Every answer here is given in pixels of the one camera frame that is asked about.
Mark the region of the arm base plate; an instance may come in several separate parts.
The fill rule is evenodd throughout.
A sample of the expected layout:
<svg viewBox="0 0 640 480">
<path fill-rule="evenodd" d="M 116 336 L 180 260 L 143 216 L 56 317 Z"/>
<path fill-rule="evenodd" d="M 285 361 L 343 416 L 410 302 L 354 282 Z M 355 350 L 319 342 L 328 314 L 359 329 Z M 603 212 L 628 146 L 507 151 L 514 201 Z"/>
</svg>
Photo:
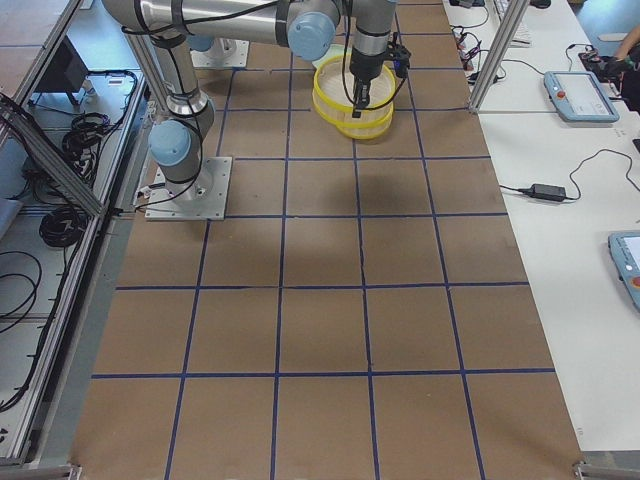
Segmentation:
<svg viewBox="0 0 640 480">
<path fill-rule="evenodd" d="M 200 70 L 245 68 L 249 53 L 248 41 L 233 39 L 200 39 L 190 42 L 194 67 Z"/>
<path fill-rule="evenodd" d="M 150 195 L 151 206 L 145 209 L 148 221 L 199 221 L 223 220 L 233 159 L 231 157 L 206 157 L 199 177 L 189 189 L 182 191 L 174 184 L 154 189 Z"/>
</svg>

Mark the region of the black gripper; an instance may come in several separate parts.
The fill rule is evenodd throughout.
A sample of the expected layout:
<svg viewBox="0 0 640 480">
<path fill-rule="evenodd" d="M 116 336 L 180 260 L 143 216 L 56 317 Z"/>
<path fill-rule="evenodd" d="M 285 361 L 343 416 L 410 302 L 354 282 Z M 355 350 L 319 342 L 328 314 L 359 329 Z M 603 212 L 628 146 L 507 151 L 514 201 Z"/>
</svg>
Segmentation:
<svg viewBox="0 0 640 480">
<path fill-rule="evenodd" d="M 355 47 L 352 48 L 349 70 L 354 77 L 353 118 L 360 118 L 369 106 L 371 81 L 381 74 L 382 65 L 388 59 L 387 50 L 376 55 L 367 55 Z"/>
</svg>

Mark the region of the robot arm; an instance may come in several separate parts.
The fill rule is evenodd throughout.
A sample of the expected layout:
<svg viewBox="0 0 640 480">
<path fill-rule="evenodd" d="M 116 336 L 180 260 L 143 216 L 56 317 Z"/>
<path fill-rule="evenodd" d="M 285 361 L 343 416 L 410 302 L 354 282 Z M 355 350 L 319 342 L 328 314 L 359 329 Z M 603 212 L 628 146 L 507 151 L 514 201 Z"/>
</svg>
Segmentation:
<svg viewBox="0 0 640 480">
<path fill-rule="evenodd" d="M 167 106 L 176 118 L 194 118 L 206 110 L 196 79 L 200 62 L 209 68 L 232 63 L 242 42 L 277 45 L 308 62 L 331 48 L 344 23 L 342 108 L 352 118 L 388 110 L 395 96 L 373 97 L 372 84 L 385 63 L 406 79 L 410 52 L 391 26 L 394 1 L 107 1 L 105 9 L 130 38 L 150 41 L 152 71 L 167 89 Z"/>
</svg>

